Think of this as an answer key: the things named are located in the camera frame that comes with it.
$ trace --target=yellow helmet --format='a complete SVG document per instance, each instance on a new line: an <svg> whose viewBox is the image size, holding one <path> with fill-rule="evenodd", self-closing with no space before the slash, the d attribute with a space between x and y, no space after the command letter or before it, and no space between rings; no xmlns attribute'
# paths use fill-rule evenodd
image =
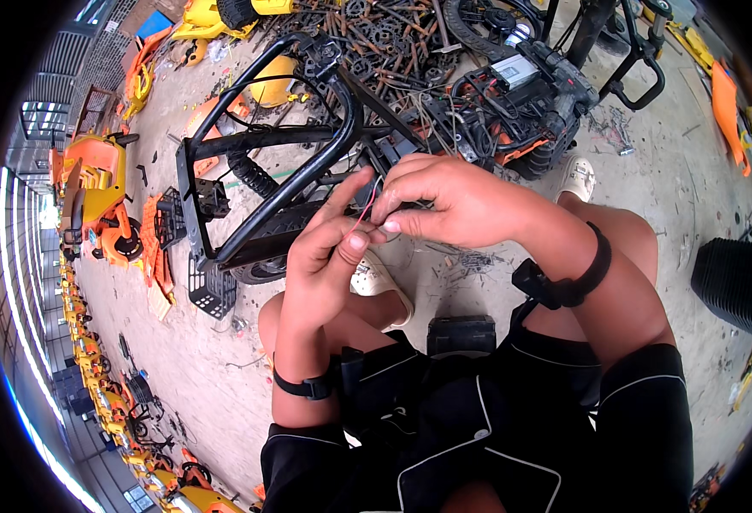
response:
<svg viewBox="0 0 752 513"><path fill-rule="evenodd" d="M296 67L296 61L288 56L280 55L259 72L256 78L275 77L277 75L291 75ZM277 107L287 101L293 79L282 78L266 80L250 85L250 95L260 107Z"/></svg>

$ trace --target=red wire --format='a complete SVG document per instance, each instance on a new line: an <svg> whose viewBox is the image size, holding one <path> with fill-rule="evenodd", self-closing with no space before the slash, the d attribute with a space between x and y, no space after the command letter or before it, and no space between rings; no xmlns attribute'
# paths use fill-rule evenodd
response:
<svg viewBox="0 0 752 513"><path fill-rule="evenodd" d="M366 205L364 206L364 208L362 209L362 213L361 213L361 215L359 216L359 220L358 220L358 221L356 221L356 224L355 224L355 225L353 225L353 227L352 227L352 228L350 229L350 231L348 231L348 232L347 232L347 233L345 234L345 236L344 236L344 237L342 237L342 240L344 240L344 239L347 239L347 236L349 236L349 235L350 235L351 233L353 233L353 231L354 231L354 230L356 230L356 228L357 228L357 227L359 226L359 224L361 223L362 219L364 219L364 214L365 214L365 213L366 213L366 212L368 211L368 209L370 208L370 206L371 206L371 205L373 204L373 200L376 200L376 185L377 185L378 183L379 183L379 180L376 180L375 182L373 182L373 192L372 192L372 193L370 193L370 201L369 201L369 202L368 202L368 204L366 204Z"/></svg>

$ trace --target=hammer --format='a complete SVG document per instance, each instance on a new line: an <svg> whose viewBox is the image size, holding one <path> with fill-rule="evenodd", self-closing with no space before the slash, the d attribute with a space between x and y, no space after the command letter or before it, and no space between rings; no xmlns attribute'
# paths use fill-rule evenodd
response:
<svg viewBox="0 0 752 513"><path fill-rule="evenodd" d="M439 0L432 0L432 8L436 12L438 31L442 33L442 44L444 46L433 50L431 53L451 53L453 50L460 49L462 47L461 43L450 44L450 39L447 37L447 26L444 25L444 16L442 15L442 4Z"/></svg>

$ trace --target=white slipper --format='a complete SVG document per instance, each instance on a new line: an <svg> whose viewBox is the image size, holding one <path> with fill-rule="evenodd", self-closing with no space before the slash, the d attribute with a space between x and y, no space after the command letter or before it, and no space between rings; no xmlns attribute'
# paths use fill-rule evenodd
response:
<svg viewBox="0 0 752 513"><path fill-rule="evenodd" d="M595 173L592 164L584 157L573 155L564 168L564 179L562 179L562 185L558 188L556 199L553 201L554 203L557 202L562 192L567 191L578 196L581 201L589 203L594 186Z"/></svg>
<svg viewBox="0 0 752 513"><path fill-rule="evenodd" d="M356 266L356 272L350 277L350 286L353 288L353 292L358 295L379 295L387 291L396 291L399 294L399 299L402 300L402 304L407 308L407 318L402 323L391 324L391 328L402 327L411 322L413 303L402 292L399 285L393 281L384 264L371 250L364 252L364 257Z"/></svg>

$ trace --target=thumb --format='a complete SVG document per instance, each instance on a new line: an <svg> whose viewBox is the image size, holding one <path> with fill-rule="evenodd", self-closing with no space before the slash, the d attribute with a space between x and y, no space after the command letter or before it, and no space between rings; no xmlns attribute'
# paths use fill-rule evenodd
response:
<svg viewBox="0 0 752 513"><path fill-rule="evenodd" d="M409 235L417 239L442 241L444 212L432 210L405 209L394 212L384 222L384 229Z"/></svg>
<svg viewBox="0 0 752 513"><path fill-rule="evenodd" d="M339 281L344 287L350 285L350 277L356 271L370 238L363 231L355 230L336 246L325 268L328 279Z"/></svg>

